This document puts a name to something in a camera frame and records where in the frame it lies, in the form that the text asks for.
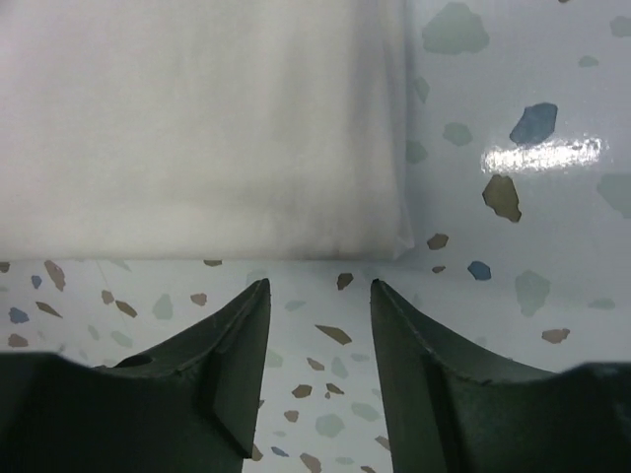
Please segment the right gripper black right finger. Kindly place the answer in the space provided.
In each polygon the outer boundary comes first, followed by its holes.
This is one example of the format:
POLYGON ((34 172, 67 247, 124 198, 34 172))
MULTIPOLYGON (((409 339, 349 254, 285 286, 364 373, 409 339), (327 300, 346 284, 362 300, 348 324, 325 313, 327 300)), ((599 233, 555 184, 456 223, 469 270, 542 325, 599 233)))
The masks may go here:
POLYGON ((396 472, 626 472, 630 367, 554 373, 499 356, 383 281, 371 321, 396 472))

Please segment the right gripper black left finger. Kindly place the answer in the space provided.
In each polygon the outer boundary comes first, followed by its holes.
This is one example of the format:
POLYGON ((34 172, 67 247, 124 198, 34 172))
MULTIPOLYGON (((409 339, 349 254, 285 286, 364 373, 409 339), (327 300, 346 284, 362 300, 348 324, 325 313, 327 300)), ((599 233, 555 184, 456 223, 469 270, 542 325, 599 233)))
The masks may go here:
POLYGON ((111 368, 3 354, 2 470, 241 471, 253 453, 270 315, 263 279, 111 368))

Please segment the white t-shirt with red print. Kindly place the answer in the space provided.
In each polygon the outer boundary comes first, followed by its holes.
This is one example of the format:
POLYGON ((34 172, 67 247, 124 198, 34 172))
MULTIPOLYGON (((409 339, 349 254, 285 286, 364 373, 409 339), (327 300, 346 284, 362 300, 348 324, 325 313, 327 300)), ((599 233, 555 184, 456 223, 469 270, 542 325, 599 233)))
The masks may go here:
POLYGON ((5 1, 1 255, 391 259, 402 1, 5 1))

